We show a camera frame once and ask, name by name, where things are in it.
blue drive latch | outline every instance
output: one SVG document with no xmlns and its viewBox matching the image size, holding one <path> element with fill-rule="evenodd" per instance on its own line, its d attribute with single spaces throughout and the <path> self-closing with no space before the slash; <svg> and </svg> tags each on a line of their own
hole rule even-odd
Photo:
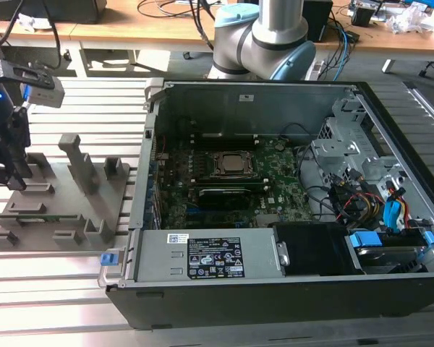
<svg viewBox="0 0 434 347">
<path fill-rule="evenodd" d="M 355 231 L 349 238 L 354 248 L 383 246 L 376 231 Z"/>
<path fill-rule="evenodd" d="M 119 255 L 116 253 L 103 253 L 100 264 L 101 266 L 116 266 L 119 264 Z"/>
</svg>

warning label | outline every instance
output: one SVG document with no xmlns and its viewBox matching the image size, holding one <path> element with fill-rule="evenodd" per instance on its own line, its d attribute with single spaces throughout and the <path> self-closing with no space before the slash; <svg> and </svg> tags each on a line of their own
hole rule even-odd
<svg viewBox="0 0 434 347">
<path fill-rule="evenodd" d="M 243 253 L 239 237 L 188 239 L 188 277 L 244 277 Z"/>
</svg>

floor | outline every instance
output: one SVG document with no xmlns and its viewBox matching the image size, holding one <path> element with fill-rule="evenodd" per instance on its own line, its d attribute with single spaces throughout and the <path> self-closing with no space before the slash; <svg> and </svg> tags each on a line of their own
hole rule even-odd
<svg viewBox="0 0 434 347">
<path fill-rule="evenodd" d="M 51 48 L 4 48 L 5 56 L 8 60 L 20 64 L 26 64 L 28 61 L 35 61 L 37 58 L 53 57 L 55 54 Z M 135 68 L 134 71 L 128 69 L 128 60 L 126 51 L 106 51 L 106 50 L 88 50 L 86 55 L 89 63 L 92 65 L 89 70 L 89 77 L 152 77 L 158 73 L 151 74 L 145 70 Z M 165 51 L 142 51 L 140 61 L 148 66 L 163 70 L 165 78 L 187 78 L 200 79 L 209 71 L 212 64 L 212 55 L 210 53 L 192 53 L 191 60 L 183 59 L 181 52 Z M 416 84 L 418 89 L 434 105 L 434 69 L 429 68 L 425 78 L 419 77 L 418 73 L 424 68 L 424 61 L 398 61 L 394 64 L 392 73 L 384 74 L 381 67 L 384 60 L 375 59 L 357 59 L 352 58 L 344 67 L 339 77 L 342 81 L 365 81 L 365 82 L 399 82 L 410 81 Z M 63 61 L 61 69 L 56 74 L 58 76 L 75 76 L 73 71 L 66 70 L 69 63 Z M 10 87 L 13 89 L 11 94 L 19 95 L 17 86 Z"/>
</svg>

blue latch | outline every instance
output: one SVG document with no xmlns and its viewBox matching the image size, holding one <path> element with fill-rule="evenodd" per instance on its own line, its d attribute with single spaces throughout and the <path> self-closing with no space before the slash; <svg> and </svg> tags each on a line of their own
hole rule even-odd
<svg viewBox="0 0 434 347">
<path fill-rule="evenodd" d="M 399 219 L 400 209 L 401 205 L 396 200 L 387 201 L 384 205 L 384 225 L 390 228 L 394 234 L 398 234 L 400 232 L 400 230 L 397 228 L 397 220 Z"/>
<path fill-rule="evenodd" d="M 434 234 L 432 231 L 425 231 L 424 237 L 426 239 L 428 246 L 430 246 L 431 244 L 434 244 Z"/>
<path fill-rule="evenodd" d="M 100 263 L 101 266 L 116 266 L 119 264 L 119 255 L 116 253 L 103 253 Z"/>
<path fill-rule="evenodd" d="M 355 231 L 349 238 L 354 248 L 383 246 L 376 231 Z"/>
</svg>

blue tab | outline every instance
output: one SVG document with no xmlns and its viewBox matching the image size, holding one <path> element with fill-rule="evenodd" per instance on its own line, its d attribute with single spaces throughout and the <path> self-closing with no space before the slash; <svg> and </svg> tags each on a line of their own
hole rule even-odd
<svg viewBox="0 0 434 347">
<path fill-rule="evenodd" d="M 434 234 L 432 231 L 425 231 L 424 237 L 426 239 L 428 246 L 430 246 L 431 244 L 434 244 Z"/>
<path fill-rule="evenodd" d="M 101 266 L 116 266 L 119 264 L 119 255 L 116 253 L 103 253 L 100 264 Z"/>
<path fill-rule="evenodd" d="M 399 219 L 400 209 L 400 203 L 395 200 L 387 201 L 387 203 L 384 205 L 384 225 L 390 228 L 394 234 L 398 234 L 400 232 L 400 230 L 397 228 L 397 220 Z"/>
<path fill-rule="evenodd" d="M 214 27 L 228 27 L 251 22 L 259 17 L 259 6 L 254 4 L 230 4 L 222 6 L 216 14 Z"/>
<path fill-rule="evenodd" d="M 376 231 L 355 231 L 349 238 L 354 248 L 383 246 Z"/>
</svg>

